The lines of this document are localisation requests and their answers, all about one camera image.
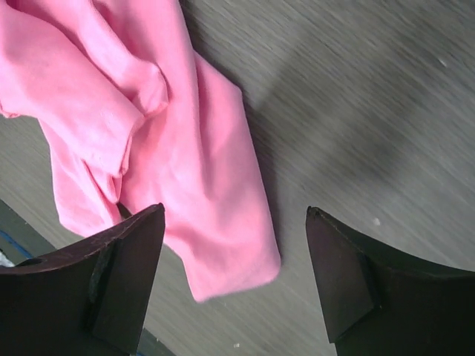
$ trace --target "pink cloth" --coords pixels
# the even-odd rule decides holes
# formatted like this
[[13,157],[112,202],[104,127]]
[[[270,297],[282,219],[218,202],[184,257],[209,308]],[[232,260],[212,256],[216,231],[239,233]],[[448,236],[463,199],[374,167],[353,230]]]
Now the pink cloth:
[[39,119],[66,228],[163,202],[196,301],[277,276],[241,92],[193,51],[178,0],[0,0],[0,112]]

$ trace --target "sleeve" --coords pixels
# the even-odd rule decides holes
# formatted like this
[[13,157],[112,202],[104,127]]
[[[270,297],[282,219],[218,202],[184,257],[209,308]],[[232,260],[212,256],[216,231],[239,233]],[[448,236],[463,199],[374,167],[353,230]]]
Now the sleeve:
[[69,231],[89,237],[118,224],[117,207],[121,179],[88,166],[45,123],[43,133],[50,146],[53,193],[59,221]]
[[56,27],[0,0],[0,113],[34,116],[119,177],[143,113]]

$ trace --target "blue cable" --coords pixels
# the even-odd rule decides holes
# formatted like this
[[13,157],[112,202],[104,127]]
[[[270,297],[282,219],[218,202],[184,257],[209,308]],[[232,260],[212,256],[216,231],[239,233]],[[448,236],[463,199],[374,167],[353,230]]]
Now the blue cable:
[[[26,257],[28,259],[33,258],[32,254],[30,252],[25,250],[23,248],[23,246],[21,246],[14,239],[12,239],[10,236],[8,236],[8,234],[4,233],[3,231],[0,231],[0,236],[2,236],[4,239],[6,239],[6,241],[8,243],[12,244],[13,247],[15,247],[19,251],[19,253],[22,254],[24,257]],[[144,355],[142,355],[138,352],[138,353],[136,353],[136,356],[144,356]]]

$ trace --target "pink fabric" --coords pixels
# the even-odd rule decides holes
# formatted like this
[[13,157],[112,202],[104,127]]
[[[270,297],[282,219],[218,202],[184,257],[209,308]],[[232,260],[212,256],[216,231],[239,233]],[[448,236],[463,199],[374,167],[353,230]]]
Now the pink fabric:
[[193,51],[178,0],[0,0],[0,112],[39,119],[66,228],[163,202],[196,301],[277,276],[241,92]]

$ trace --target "floor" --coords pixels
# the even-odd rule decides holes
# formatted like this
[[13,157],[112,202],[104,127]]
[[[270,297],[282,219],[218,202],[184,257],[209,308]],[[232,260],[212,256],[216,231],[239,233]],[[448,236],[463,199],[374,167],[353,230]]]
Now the floor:
[[[284,267],[193,302],[160,261],[146,326],[177,356],[335,355],[304,234],[317,205],[417,256],[475,270],[475,5],[468,0],[183,0],[194,46],[246,93]],[[0,120],[0,199],[55,247],[48,146]]]

